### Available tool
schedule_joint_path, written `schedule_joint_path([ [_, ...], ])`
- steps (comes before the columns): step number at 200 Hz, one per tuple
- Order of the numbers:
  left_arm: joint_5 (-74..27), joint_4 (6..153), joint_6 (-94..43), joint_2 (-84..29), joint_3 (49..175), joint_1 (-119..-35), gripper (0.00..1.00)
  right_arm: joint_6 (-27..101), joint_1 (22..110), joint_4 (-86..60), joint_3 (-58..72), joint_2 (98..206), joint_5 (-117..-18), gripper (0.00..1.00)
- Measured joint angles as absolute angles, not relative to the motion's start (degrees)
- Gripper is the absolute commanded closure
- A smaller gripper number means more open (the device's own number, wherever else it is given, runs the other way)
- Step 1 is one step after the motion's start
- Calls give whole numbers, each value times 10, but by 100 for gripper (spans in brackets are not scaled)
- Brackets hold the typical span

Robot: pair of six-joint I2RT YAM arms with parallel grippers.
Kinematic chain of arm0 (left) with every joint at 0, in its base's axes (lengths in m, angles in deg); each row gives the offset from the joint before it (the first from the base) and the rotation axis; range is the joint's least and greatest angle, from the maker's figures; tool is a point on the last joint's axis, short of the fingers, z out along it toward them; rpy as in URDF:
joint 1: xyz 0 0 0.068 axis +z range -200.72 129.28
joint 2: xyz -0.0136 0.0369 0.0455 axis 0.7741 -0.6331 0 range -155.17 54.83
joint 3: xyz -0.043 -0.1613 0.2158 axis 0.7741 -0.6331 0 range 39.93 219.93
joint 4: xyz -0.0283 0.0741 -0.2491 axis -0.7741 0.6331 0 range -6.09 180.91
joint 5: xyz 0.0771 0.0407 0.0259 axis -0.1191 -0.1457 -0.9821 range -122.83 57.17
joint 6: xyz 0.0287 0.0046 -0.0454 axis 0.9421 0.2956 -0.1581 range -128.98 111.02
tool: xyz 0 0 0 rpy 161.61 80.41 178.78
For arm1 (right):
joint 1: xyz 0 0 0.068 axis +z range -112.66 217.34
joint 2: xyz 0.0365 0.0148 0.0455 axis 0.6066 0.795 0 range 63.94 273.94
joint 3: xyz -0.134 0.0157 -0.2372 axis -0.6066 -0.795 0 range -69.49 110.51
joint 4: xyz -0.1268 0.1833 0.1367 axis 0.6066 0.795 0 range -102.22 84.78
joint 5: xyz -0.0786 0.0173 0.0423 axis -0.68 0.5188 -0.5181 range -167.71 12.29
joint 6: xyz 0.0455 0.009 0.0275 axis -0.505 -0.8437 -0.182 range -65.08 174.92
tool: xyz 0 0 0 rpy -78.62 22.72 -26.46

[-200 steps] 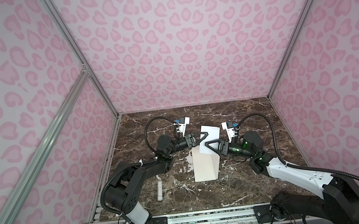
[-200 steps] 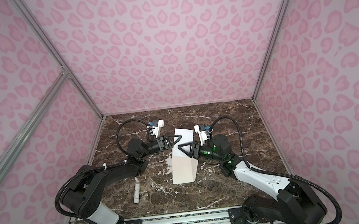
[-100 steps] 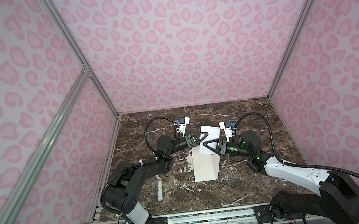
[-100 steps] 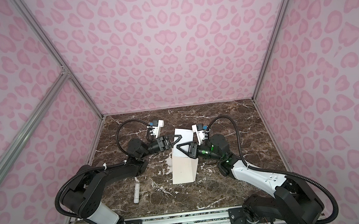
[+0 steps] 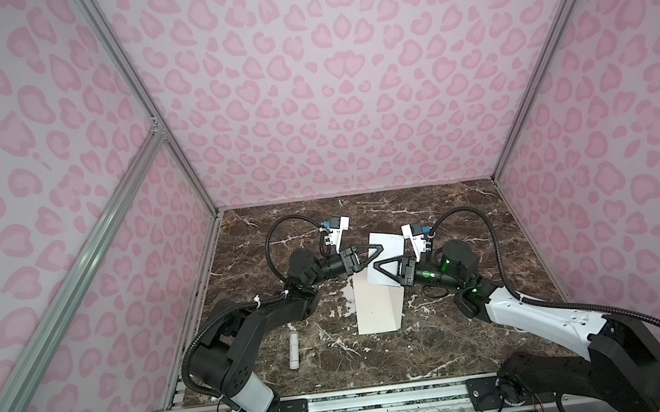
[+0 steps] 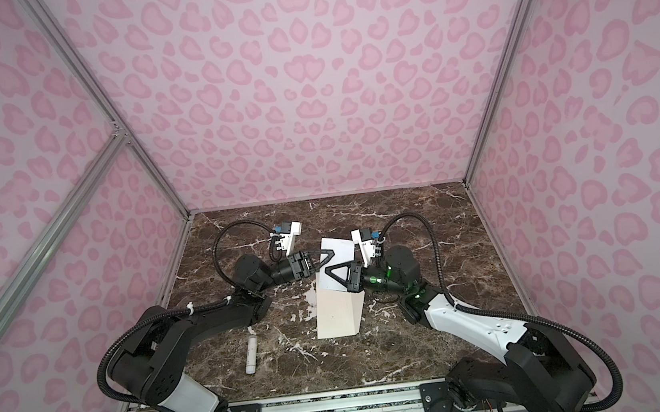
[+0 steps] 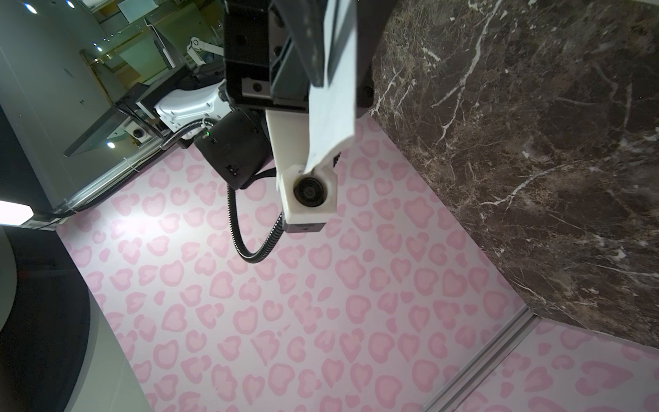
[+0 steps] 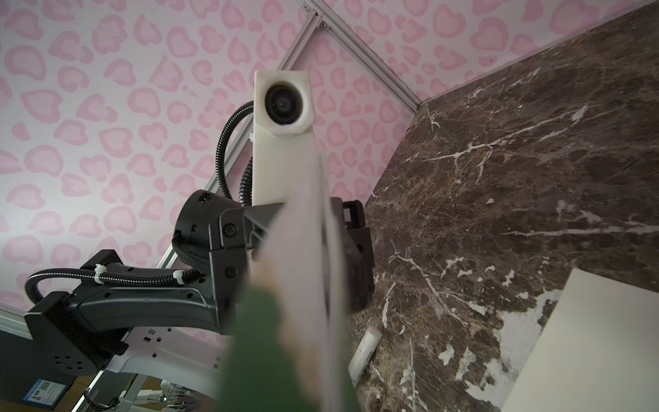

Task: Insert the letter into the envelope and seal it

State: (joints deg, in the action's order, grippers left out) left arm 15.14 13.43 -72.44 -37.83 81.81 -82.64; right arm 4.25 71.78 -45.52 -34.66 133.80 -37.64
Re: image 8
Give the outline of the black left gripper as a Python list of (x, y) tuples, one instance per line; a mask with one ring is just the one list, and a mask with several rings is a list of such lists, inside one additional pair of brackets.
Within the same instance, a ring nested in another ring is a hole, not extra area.
[[(372, 236), (367, 226), (363, 204), (358, 201), (331, 199), (331, 206), (343, 225), (343, 250), (347, 259), (347, 283), (351, 312), (365, 310), (374, 294), (375, 266)], [(213, 278), (213, 301), (216, 328), (224, 330), (237, 302), (237, 294), (248, 271), (248, 253), (260, 246), (267, 236), (267, 226), (276, 217), (281, 204), (235, 207), (210, 215), (208, 225), (208, 275)]]

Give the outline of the green floral letter paper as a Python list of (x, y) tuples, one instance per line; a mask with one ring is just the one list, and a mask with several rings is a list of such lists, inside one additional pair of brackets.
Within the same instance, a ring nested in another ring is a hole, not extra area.
[(343, 334), (347, 259), (324, 157), (310, 156), (240, 291), (218, 411), (357, 411)]

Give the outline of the white glue stick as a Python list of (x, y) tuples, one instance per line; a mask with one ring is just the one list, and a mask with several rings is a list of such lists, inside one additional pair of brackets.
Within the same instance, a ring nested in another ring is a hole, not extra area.
[(382, 332), (372, 326), (369, 326), (360, 341), (355, 353), (348, 364), (348, 373), (354, 387), (356, 387), (362, 374), (364, 374), (368, 364), (379, 346), (382, 338)]

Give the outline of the cream white envelope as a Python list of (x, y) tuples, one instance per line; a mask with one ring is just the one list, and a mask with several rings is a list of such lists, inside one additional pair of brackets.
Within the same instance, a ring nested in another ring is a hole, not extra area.
[(506, 411), (656, 411), (658, 294), (574, 269)]

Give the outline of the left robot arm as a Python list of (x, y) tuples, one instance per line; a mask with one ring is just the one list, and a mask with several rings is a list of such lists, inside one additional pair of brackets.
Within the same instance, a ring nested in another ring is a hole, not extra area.
[(222, 411), (355, 406), (341, 340), (374, 292), (360, 201), (312, 188), (242, 206), (199, 190), (172, 245), (181, 269), (131, 267), (106, 249), (29, 276), (25, 320), (46, 361), (74, 375), (132, 366)]

